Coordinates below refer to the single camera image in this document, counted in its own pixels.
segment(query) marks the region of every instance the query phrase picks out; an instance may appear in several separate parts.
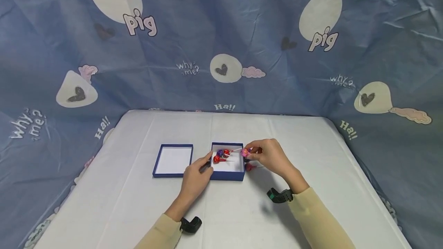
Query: wrinkled fabric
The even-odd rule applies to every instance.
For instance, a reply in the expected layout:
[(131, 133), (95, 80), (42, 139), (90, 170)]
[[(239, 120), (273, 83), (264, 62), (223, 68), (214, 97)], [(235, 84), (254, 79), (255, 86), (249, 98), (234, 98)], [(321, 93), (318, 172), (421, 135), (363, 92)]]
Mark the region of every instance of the wrinkled fabric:
[(324, 116), (413, 248), (443, 234), (443, 0), (0, 0), (0, 247), (130, 109)]

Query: open blue box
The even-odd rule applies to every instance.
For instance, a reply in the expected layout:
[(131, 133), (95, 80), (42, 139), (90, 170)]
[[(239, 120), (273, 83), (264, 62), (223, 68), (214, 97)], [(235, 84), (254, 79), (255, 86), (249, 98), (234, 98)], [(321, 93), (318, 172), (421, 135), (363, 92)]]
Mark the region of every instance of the open blue box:
[(227, 143), (227, 142), (213, 142), (212, 143), (212, 158), (211, 166), (214, 168), (211, 180), (222, 181), (243, 181), (245, 176), (245, 162), (241, 156), (241, 150), (231, 153), (231, 157), (227, 160), (229, 162), (213, 163), (213, 157), (217, 154), (217, 150), (227, 149), (236, 150), (243, 148), (242, 143)]
[(152, 176), (154, 178), (182, 178), (192, 162), (192, 144), (162, 144), (158, 151)]

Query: heart pattern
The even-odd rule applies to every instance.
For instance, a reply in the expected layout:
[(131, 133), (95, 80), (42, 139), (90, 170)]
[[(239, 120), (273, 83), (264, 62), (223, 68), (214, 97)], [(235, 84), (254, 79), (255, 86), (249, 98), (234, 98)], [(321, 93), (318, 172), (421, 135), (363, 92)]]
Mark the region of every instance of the heart pattern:
[(226, 76), (226, 74), (228, 73), (228, 67), (225, 64), (222, 64), (221, 68), (215, 69), (215, 72), (220, 75)]
[(94, 24), (95, 31), (97, 32), (97, 35), (102, 40), (110, 39), (115, 35), (115, 30), (112, 28), (105, 28), (100, 23)]
[(374, 100), (374, 98), (375, 93), (371, 93), (369, 96), (364, 93), (361, 95), (361, 104), (363, 105), (363, 107), (366, 107), (369, 103), (372, 102), (372, 100)]
[(292, 49), (292, 48), (295, 48), (295, 46), (297, 46), (297, 43), (293, 42), (293, 41), (289, 41), (289, 37), (284, 37), (281, 40), (281, 49), (282, 50)]
[(75, 87), (75, 95), (68, 98), (68, 102), (78, 102), (86, 99), (85, 91), (79, 87)]

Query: box lid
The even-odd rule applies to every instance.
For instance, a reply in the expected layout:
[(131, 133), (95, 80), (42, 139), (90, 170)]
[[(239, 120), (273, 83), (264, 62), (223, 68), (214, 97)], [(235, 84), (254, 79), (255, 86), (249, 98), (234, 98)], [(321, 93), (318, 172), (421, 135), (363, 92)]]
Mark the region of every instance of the box lid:
[(192, 162), (192, 144), (162, 144), (158, 151), (152, 176), (154, 178), (183, 177)]

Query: white tablecloth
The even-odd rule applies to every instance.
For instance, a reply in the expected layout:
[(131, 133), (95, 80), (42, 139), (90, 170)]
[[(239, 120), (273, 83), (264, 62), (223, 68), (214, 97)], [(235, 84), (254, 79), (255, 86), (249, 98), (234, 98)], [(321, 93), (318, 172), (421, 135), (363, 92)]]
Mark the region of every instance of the white tablecloth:
[[(279, 140), (356, 248), (411, 248), (327, 119), (140, 110), (123, 116), (35, 248), (132, 249), (180, 191), (181, 179), (152, 178), (161, 144), (193, 144), (197, 159), (213, 141), (263, 138)], [(186, 216), (203, 224), (177, 249), (309, 248), (271, 187), (288, 188), (265, 168), (210, 182)]]

